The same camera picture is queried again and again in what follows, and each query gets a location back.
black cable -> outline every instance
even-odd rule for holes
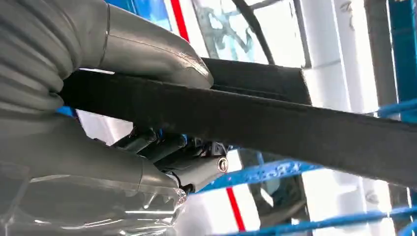
[[[264,51],[264,54],[267,57],[268,63],[270,65],[275,65],[275,61],[273,59],[271,50],[268,46],[264,32],[262,31],[261,25],[259,24],[259,21],[256,18],[255,14],[253,13],[253,10],[248,6],[245,0],[232,0],[232,2],[236,5],[236,8],[240,11],[244,19],[248,22],[249,27],[258,38],[262,50]]]
[[[275,4],[279,1],[281,1],[281,0],[264,0],[264,1],[261,1],[261,2],[257,2],[253,5],[250,5],[249,8],[252,11],[254,11],[254,10],[259,9],[259,8],[264,8],[264,7],[270,6],[270,5]],[[226,16],[237,16],[239,14],[240,14],[240,12],[238,10],[225,13]]]

blue pipe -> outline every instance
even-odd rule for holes
[[[391,212],[369,211],[366,213],[351,214],[338,216],[322,221],[301,222],[297,225],[285,224],[271,228],[261,229],[259,231],[241,232],[229,234],[229,236],[263,236],[263,235],[281,235],[296,232],[305,232],[310,230],[322,229],[327,227],[347,226],[357,223],[378,221],[383,218],[403,218],[417,213],[417,206],[401,207],[393,209]]]
[[[407,112],[407,111],[415,110],[415,109],[417,109],[417,98],[400,102],[398,104],[383,106],[375,113],[379,117],[386,118],[391,115],[395,115],[401,112]]]
[[[398,232],[398,236],[411,236],[413,235],[414,229],[417,228],[417,221],[411,222],[405,228],[403,228],[400,232]]]

gray plastic housing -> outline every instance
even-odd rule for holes
[[[32,177],[74,175],[176,187],[144,158],[85,136],[55,113],[79,67],[208,89],[212,77],[178,36],[103,0],[0,1],[0,161]]]

blue metal frame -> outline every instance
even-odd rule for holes
[[[294,160],[274,161],[260,166],[248,167],[240,171],[227,173],[204,187],[200,192],[232,187],[239,184],[259,183],[275,178],[296,176],[303,172],[320,168],[321,166]]]

blue rail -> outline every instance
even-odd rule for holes
[[[232,187],[244,183],[259,183],[275,178],[296,176],[303,172],[320,168],[321,166],[294,160],[274,161],[260,166],[248,167],[240,171],[227,173],[204,187],[200,192]]]
[[[263,236],[263,235],[282,235],[295,232],[305,232],[310,230],[322,229],[327,227],[346,226],[364,222],[378,221],[383,218],[404,218],[411,214],[417,213],[417,206],[396,208],[391,212],[369,211],[360,214],[338,216],[323,221],[300,222],[296,225],[286,224],[278,225],[271,228],[261,229],[259,231],[242,232],[230,234],[229,236]]]

